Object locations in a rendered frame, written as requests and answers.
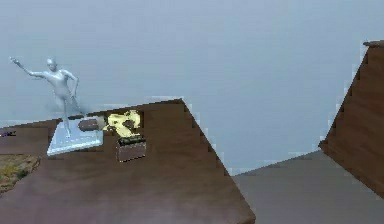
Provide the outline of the silver human figure statue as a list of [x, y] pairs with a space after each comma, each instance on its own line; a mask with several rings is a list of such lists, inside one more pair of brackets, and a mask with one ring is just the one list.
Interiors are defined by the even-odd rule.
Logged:
[[62, 121], [56, 126], [54, 135], [47, 149], [48, 156], [84, 150], [103, 144], [103, 131], [81, 131], [78, 125], [81, 121], [92, 121], [79, 107], [76, 100], [76, 91], [79, 79], [65, 69], [59, 69], [54, 59], [47, 59], [48, 71], [34, 72], [28, 70], [16, 58], [10, 60], [28, 75], [45, 79], [53, 87], [57, 106]]

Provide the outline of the brown cylinder with pale end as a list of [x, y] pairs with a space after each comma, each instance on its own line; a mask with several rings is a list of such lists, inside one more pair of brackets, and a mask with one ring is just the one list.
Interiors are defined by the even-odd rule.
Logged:
[[102, 130], [105, 126], [104, 118], [99, 116], [87, 117], [78, 124], [78, 128], [83, 132]]

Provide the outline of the brown wooden table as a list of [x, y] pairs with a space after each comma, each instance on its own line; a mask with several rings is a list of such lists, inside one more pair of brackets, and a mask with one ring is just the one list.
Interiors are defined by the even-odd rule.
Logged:
[[0, 224], [256, 224], [182, 100], [139, 109], [146, 153], [128, 162], [117, 160], [111, 132], [100, 147], [49, 157], [56, 120], [13, 126], [0, 154], [40, 164], [0, 195]]

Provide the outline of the brown box with black top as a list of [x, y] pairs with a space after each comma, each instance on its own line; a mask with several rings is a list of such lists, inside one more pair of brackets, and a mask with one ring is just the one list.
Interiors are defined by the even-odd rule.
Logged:
[[146, 140], [142, 135], [119, 138], [116, 149], [119, 162], [142, 158], [146, 155]]

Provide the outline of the brown wooden cupboard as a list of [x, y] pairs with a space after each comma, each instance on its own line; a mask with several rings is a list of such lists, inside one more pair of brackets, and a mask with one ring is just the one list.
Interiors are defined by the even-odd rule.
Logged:
[[384, 199], [384, 40], [366, 41], [320, 149]]

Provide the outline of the mottled green brown patch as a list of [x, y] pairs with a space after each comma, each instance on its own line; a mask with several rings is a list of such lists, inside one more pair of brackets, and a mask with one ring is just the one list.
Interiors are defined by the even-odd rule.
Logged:
[[34, 172], [39, 165], [39, 156], [0, 154], [0, 194], [12, 190], [18, 181]]

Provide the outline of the yellow crumpled object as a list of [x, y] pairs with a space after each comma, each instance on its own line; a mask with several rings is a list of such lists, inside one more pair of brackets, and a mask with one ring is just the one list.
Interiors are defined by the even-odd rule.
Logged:
[[107, 117], [105, 131], [114, 130], [120, 137], [129, 138], [138, 135], [141, 116], [137, 110], [128, 110], [123, 114], [112, 113]]

